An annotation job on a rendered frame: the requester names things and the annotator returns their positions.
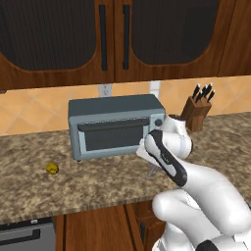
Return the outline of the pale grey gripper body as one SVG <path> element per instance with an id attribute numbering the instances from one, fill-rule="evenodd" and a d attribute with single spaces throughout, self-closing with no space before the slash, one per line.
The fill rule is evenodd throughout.
<path id="1" fill-rule="evenodd" d="M 147 161 L 148 164 L 154 168 L 155 170 L 159 170 L 161 169 L 161 167 L 159 166 L 159 164 L 156 162 L 156 160 L 151 157 L 147 151 L 145 150 L 145 147 L 144 147 L 144 139 L 141 138 L 140 141 L 139 141 L 139 146 L 138 146 L 138 149 L 136 150 L 136 155 L 140 158 L 142 158 L 143 160 Z"/>

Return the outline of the wooden drawer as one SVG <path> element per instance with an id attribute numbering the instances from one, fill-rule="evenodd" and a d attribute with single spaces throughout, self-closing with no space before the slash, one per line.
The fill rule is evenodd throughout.
<path id="1" fill-rule="evenodd" d="M 140 223 L 145 223 L 144 251 L 152 251 L 155 242 L 162 236 L 165 223 L 158 220 L 152 210 L 152 202 L 137 202 L 133 206 L 135 218 L 140 232 Z"/>

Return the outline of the grey toaster oven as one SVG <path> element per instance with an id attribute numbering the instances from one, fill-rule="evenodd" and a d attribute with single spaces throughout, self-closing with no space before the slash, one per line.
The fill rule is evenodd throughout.
<path id="1" fill-rule="evenodd" d="M 69 130 L 76 161 L 134 153 L 141 138 L 163 124 L 166 110 L 154 94 L 69 101 Z M 79 131 L 78 125 L 148 118 L 144 126 Z"/>

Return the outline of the wooden knife block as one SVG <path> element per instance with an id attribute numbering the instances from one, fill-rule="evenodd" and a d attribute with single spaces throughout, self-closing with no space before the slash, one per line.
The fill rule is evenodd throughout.
<path id="1" fill-rule="evenodd" d="M 185 125 L 191 132 L 202 131 L 204 119 L 211 107 L 212 104 L 205 98 L 195 101 L 189 96 L 180 116 L 186 121 Z"/>

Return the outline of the wooden base cupboard door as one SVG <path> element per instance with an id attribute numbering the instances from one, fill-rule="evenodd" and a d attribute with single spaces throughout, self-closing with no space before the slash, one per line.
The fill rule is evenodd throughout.
<path id="1" fill-rule="evenodd" d="M 144 251 L 131 205 L 68 214 L 65 230 L 65 251 Z"/>

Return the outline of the small yellow round fruit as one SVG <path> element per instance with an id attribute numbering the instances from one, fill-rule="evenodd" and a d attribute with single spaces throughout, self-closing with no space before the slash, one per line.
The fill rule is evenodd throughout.
<path id="1" fill-rule="evenodd" d="M 50 175 L 55 175 L 59 171 L 59 167 L 55 163 L 48 163 L 46 172 Z"/>

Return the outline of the wooden glass-panel cupboard door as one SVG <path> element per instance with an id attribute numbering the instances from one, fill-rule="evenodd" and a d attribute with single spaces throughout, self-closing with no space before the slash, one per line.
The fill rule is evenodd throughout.
<path id="1" fill-rule="evenodd" d="M 115 81 L 218 74 L 236 0 L 115 0 Z M 123 69 L 130 6 L 129 64 Z"/>
<path id="2" fill-rule="evenodd" d="M 99 5 L 106 6 L 108 70 Z M 0 0 L 0 91 L 114 80 L 114 0 Z"/>

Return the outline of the grey dishwasher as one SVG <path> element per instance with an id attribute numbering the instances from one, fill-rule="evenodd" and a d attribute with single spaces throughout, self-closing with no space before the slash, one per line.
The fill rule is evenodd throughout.
<path id="1" fill-rule="evenodd" d="M 52 217 L 0 225 L 0 240 L 32 235 L 34 229 L 40 230 L 39 239 L 0 246 L 0 251 L 55 251 L 56 230 Z"/>

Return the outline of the plain wooden cupboard door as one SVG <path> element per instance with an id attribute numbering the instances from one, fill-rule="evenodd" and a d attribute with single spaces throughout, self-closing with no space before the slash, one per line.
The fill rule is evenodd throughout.
<path id="1" fill-rule="evenodd" d="M 251 0 L 236 0 L 218 76 L 251 75 Z"/>

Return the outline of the white wall socket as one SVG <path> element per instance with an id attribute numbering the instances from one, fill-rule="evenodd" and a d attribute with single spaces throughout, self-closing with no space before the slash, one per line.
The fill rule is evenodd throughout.
<path id="1" fill-rule="evenodd" d="M 161 82 L 159 80 L 151 80 L 149 83 L 149 93 L 159 98 Z"/>
<path id="2" fill-rule="evenodd" d="M 100 84 L 98 86 L 98 92 L 100 97 L 111 97 L 112 83 Z"/>

